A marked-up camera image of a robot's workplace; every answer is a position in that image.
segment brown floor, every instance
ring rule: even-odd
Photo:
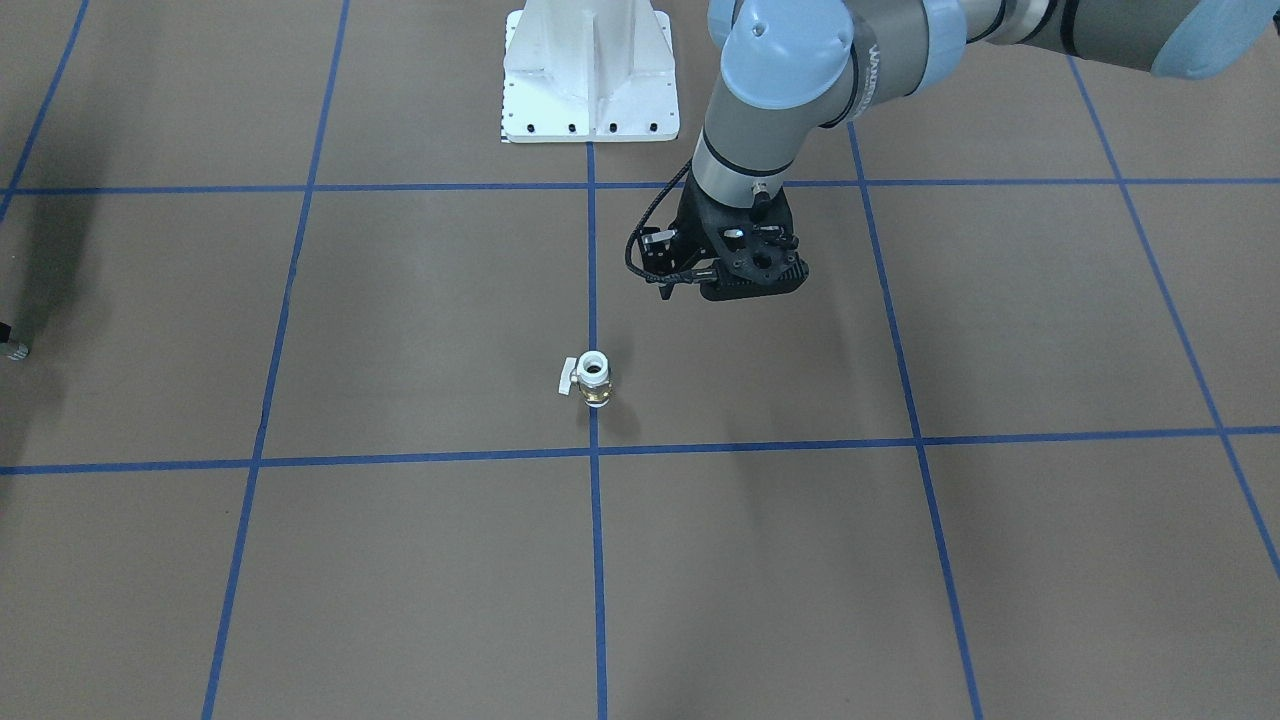
[[[1275,33],[972,46],[713,305],[621,261],[658,6],[681,137],[584,147],[498,142],[512,0],[0,4],[0,717],[1275,715]]]

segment blue tape line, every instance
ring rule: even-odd
[[[412,462],[475,462],[483,460],[541,460],[547,457],[586,457],[586,447],[536,450],[466,450],[456,452],[397,452],[390,455],[329,455],[319,457],[264,457],[262,468],[329,468],[335,465],[401,465]]]
[[[316,192],[439,192],[462,190],[585,190],[582,182],[397,182],[325,183]]]
[[[814,439],[791,442],[708,442],[691,445],[622,445],[602,447],[603,456],[621,455],[696,455],[700,452],[781,452],[814,450],[863,450],[872,447],[913,447],[913,438]]]
[[[991,187],[1014,184],[1115,184],[1110,178],[936,178],[867,179],[870,187]]]
[[[586,305],[588,346],[596,347],[595,143],[586,143]],[[591,562],[595,575],[595,714],[609,717],[608,633],[604,619],[604,519],[600,510],[600,416],[590,409]]]
[[[1225,428],[1231,436],[1280,436],[1280,425],[1248,425]],[[988,436],[924,436],[925,446],[1016,445],[1036,442],[1105,442],[1125,439],[1160,439],[1185,437],[1217,437],[1216,428],[1156,428],[1147,430],[1096,430],[1076,433],[1011,433]],[[595,450],[602,457],[628,455],[696,455],[714,452],[806,452],[823,450],[868,450],[877,447],[914,447],[915,438],[810,439],[773,442],[708,442],[686,445],[618,445]],[[151,473],[165,470],[243,470],[259,468],[325,468],[339,465],[392,465],[416,462],[474,462],[504,460],[540,460],[548,457],[589,457],[590,447],[547,447],[530,450],[462,450],[438,452],[394,452],[385,455],[320,455],[264,457],[255,462],[243,460],[159,460],[143,462],[84,462],[65,465],[0,466],[4,475],[69,475],[92,473]]]
[[[881,293],[884,300],[884,315],[888,319],[890,336],[893,341],[893,354],[897,356],[897,373],[902,382],[902,396],[906,401],[906,415],[911,423],[911,439],[915,446],[915,459],[920,466],[920,479],[924,483],[924,497],[929,506],[929,523],[933,525],[933,542],[938,550],[938,564],[942,569],[942,582],[947,589],[947,603],[951,607],[951,624],[955,628],[956,647],[960,651],[960,662],[964,667],[965,685],[969,689],[969,705],[974,720],[982,720],[982,698],[978,693],[978,679],[973,670],[973,660],[969,655],[969,635],[964,626],[964,615],[960,611],[960,596],[956,592],[955,578],[951,573],[951,553],[947,551],[946,533],[942,529],[942,514],[938,511],[937,495],[933,491],[933,473],[929,470],[929,457],[925,452],[924,438],[920,433],[920,419],[915,409],[915,396],[911,392],[911,377],[906,369],[906,354],[902,350],[902,336],[899,332],[897,314],[893,310],[893,295],[890,292],[888,273],[884,269],[884,254],[881,251],[879,232],[876,227],[876,213],[872,209],[870,188],[867,186],[867,174],[863,168],[863,152],[858,145],[858,133],[852,123],[846,123],[849,128],[849,146],[854,154],[854,167],[858,170],[860,183],[859,191],[863,199],[863,213],[867,215],[867,231],[872,241],[872,252],[876,255],[876,274],[879,277]]]
[[[244,470],[251,465],[251,460],[159,460],[150,462],[83,462],[78,465],[14,465],[0,468],[0,477],[155,473],[164,470]]]
[[[1125,184],[1280,184],[1280,178],[1124,178]]]
[[[609,717],[608,626],[604,610],[604,518],[600,503],[600,423],[591,407],[591,560],[595,578],[595,716]]]
[[[1280,184],[1280,178],[1125,178],[1126,184]],[[659,190],[667,183],[596,182],[595,190]],[[676,183],[676,188],[685,183]],[[790,187],[1002,187],[1002,186],[1073,186],[1117,184],[1112,178],[886,178],[886,179],[799,179]],[[315,192],[449,192],[471,190],[586,190],[585,182],[402,182],[402,183],[326,183]],[[191,186],[123,186],[123,187],[17,187],[5,191],[14,196],[74,195],[214,195],[236,192],[306,192],[306,184],[191,184]]]
[[[72,51],[76,49],[76,41],[79,38],[79,29],[84,24],[84,13],[87,12],[88,0],[81,0],[79,10],[76,13],[76,22],[72,24],[72,33],[67,37],[63,56],[58,60],[58,69],[54,70],[54,78],[49,82],[49,90],[45,91],[45,99],[40,102],[40,110],[36,111],[36,119],[31,124],[31,132],[27,133],[27,142],[22,146],[22,155],[18,156],[18,165],[13,169],[13,177],[9,178],[9,188],[5,191],[4,199],[0,200],[0,223],[9,214],[9,204],[13,201],[14,190],[22,182],[22,173],[27,170],[27,161],[31,160],[31,151],[36,146],[36,137],[40,136],[40,128],[45,124],[45,117],[49,114],[49,106],[54,102],[54,94],[58,92],[58,85],[63,82],[63,73],[67,72],[67,63],[72,59]]]
[[[1097,442],[1115,439],[1158,439],[1180,437],[1217,437],[1215,428],[1170,428],[1155,430],[1101,430],[1079,433],[1015,433],[997,436],[925,437],[928,446],[951,445],[1016,445],[1027,442]]]
[[[1133,227],[1138,232],[1138,240],[1142,242],[1142,250],[1147,255],[1147,263],[1151,265],[1151,272],[1156,277],[1156,284],[1160,287],[1160,295],[1165,299],[1165,307],[1169,310],[1169,316],[1174,320],[1174,328],[1178,331],[1178,340],[1183,343],[1183,350],[1187,352],[1187,361],[1192,365],[1192,372],[1196,374],[1196,382],[1199,384],[1201,395],[1204,396],[1204,405],[1208,407],[1208,414],[1213,419],[1213,428],[1217,430],[1219,438],[1222,442],[1222,450],[1226,451],[1226,459],[1231,465],[1231,471],[1235,473],[1235,482],[1240,486],[1240,493],[1244,495],[1244,502],[1249,507],[1249,514],[1253,516],[1253,524],[1258,530],[1258,536],[1262,538],[1262,546],[1267,551],[1267,556],[1271,559],[1271,569],[1275,571],[1277,579],[1280,579],[1280,553],[1276,552],[1275,541],[1271,538],[1271,532],[1267,529],[1266,520],[1262,518],[1261,510],[1258,510],[1257,500],[1253,497],[1253,488],[1249,487],[1249,480],[1244,475],[1244,469],[1240,466],[1239,459],[1235,456],[1235,447],[1231,446],[1231,437],[1226,432],[1226,427],[1222,423],[1222,415],[1219,413],[1217,404],[1213,401],[1213,393],[1210,392],[1208,382],[1204,379],[1204,372],[1201,369],[1199,360],[1196,357],[1196,350],[1192,347],[1190,336],[1187,333],[1187,327],[1183,324],[1183,318],[1178,313],[1178,305],[1174,304],[1174,296],[1169,291],[1169,283],[1165,282],[1165,274],[1160,269],[1160,261],[1156,259],[1156,252],[1151,246],[1151,240],[1147,237],[1147,229],[1142,224],[1142,218],[1138,215],[1138,206],[1133,201],[1133,195],[1129,192],[1129,186],[1120,172],[1120,164],[1116,161],[1115,152],[1111,149],[1111,141],[1107,140],[1107,133],[1102,128],[1102,119],[1098,117],[1098,110],[1093,105],[1093,99],[1089,97],[1089,90],[1084,86],[1084,77],[1080,76],[1080,69],[1075,64],[1074,58],[1068,58],[1068,64],[1071,68],[1071,74],[1075,77],[1075,85],[1080,91],[1080,97],[1084,100],[1084,106],[1089,110],[1089,118],[1093,120],[1093,128],[1098,133],[1098,140],[1102,142],[1102,150],[1107,155],[1107,163],[1111,164],[1111,172],[1115,173],[1116,181],[1120,187],[1120,193],[1124,196],[1124,204],[1129,209],[1129,218],[1133,220]]]
[[[1243,428],[1226,428],[1229,436],[1277,436],[1280,425],[1249,425]]]
[[[257,466],[248,470],[244,482],[244,497],[241,500],[241,518],[236,525],[236,544],[232,547],[232,565],[227,573],[227,589],[223,592],[223,611],[218,616],[218,635],[214,639],[214,659],[209,667],[209,684],[205,687],[205,705],[200,717],[211,720],[214,702],[218,698],[218,680],[223,674],[223,657],[227,651],[227,634],[232,626],[232,610],[236,606],[236,588],[239,584],[241,561],[244,559],[244,539],[248,537],[248,518],[253,510],[253,493],[257,491]]]
[[[136,186],[136,187],[29,187],[17,188],[14,195],[215,195],[224,192],[305,192],[305,184],[192,184],[192,186]]]
[[[266,445],[266,428],[271,419],[271,402],[275,396],[275,379],[280,370],[280,356],[284,351],[284,334],[289,325],[289,301],[293,295],[293,281],[298,274],[298,258],[302,254],[302,242],[306,237],[307,219],[311,213],[311,197],[315,190],[316,173],[320,169],[320,154],[324,150],[325,126],[329,122],[329,106],[333,102],[333,90],[338,81],[338,63],[342,59],[342,44],[347,33],[347,15],[351,10],[351,0],[343,0],[342,13],[338,17],[338,32],[333,41],[333,55],[329,61],[329,78],[325,83],[324,102],[320,105],[320,119],[316,122],[315,145],[311,150],[311,167],[307,172],[307,188],[302,197],[302,209],[298,213],[298,229],[293,237],[293,252],[289,256],[289,272],[284,281],[284,297],[280,301],[280,316],[275,328],[275,342],[271,348],[271,365],[266,374],[266,387],[262,391],[262,415],[257,425],[257,434],[253,439],[253,457],[244,482],[244,501],[241,506],[239,525],[236,529],[236,546],[232,551],[232,565],[227,577],[227,593],[223,597],[223,612],[218,621],[218,637],[214,642],[214,659],[209,667],[209,685],[205,689],[205,705],[201,712],[202,720],[211,720],[214,716],[214,703],[218,698],[218,682],[221,676],[223,656],[227,651],[227,635],[230,630],[232,611],[236,607],[236,589],[239,583],[241,560],[244,555],[244,542],[248,537],[250,516],[253,511],[253,493],[257,488],[257,474],[262,460],[262,447]]]

